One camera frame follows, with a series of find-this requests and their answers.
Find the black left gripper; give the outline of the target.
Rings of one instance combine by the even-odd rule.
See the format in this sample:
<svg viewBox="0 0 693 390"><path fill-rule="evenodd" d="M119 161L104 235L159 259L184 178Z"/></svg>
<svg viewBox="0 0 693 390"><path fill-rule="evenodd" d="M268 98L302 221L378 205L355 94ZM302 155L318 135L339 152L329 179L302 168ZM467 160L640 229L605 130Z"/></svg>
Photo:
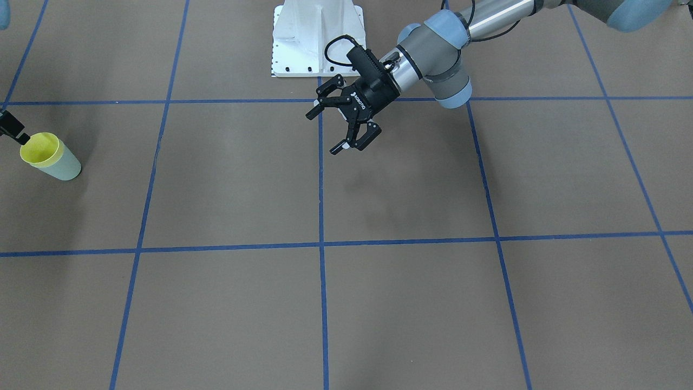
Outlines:
<svg viewBox="0 0 693 390"><path fill-rule="evenodd" d="M330 96L337 90L340 90L339 96ZM350 148L363 151L381 135L381 126L371 119L401 96L401 91L389 76L374 82L368 82L364 77L349 82L342 75L334 75L317 87L316 94L313 108L305 118L312 120L325 108L338 108L347 123L345 138L329 150L332 155L337 155Z"/></svg>

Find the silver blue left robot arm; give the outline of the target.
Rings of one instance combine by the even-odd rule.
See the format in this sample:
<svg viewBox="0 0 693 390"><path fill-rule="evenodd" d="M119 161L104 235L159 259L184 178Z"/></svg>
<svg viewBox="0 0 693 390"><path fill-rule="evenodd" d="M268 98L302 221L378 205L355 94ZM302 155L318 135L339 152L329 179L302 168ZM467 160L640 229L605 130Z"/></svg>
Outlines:
<svg viewBox="0 0 693 390"><path fill-rule="evenodd" d="M346 135L331 149L338 154L350 148L364 150L381 134L374 116L403 92L423 81L435 100L447 109L466 104L473 86L461 52L470 44L500 38L518 23L564 1L473 1L465 10L439 10L421 24L401 30L396 46L376 56L350 35L336 37L353 47L346 53L357 79L347 84L340 74L317 87L317 98L306 118L312 120L326 108L335 108L347 124Z"/></svg>

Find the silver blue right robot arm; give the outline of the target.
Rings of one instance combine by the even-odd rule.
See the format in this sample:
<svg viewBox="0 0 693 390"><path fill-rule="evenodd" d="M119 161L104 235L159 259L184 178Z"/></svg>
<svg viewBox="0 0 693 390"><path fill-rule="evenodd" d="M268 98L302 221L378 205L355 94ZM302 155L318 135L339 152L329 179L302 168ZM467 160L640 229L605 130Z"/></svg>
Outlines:
<svg viewBox="0 0 693 390"><path fill-rule="evenodd" d="M8 1L1 1L1 29L7 30L11 22L11 9ZM30 140L25 133L25 126L7 109L1 110L1 136L24 146Z"/></svg>

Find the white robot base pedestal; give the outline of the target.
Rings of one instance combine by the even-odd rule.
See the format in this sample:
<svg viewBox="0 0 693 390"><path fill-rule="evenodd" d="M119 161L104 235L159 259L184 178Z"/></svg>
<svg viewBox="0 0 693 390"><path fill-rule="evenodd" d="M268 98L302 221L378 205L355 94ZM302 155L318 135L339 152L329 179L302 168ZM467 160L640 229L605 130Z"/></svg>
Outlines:
<svg viewBox="0 0 693 390"><path fill-rule="evenodd" d="M364 10L352 1L285 1L273 11L271 76L356 77L343 64L353 47L344 40L331 46L331 62L324 49L338 36L349 35L366 45Z"/></svg>

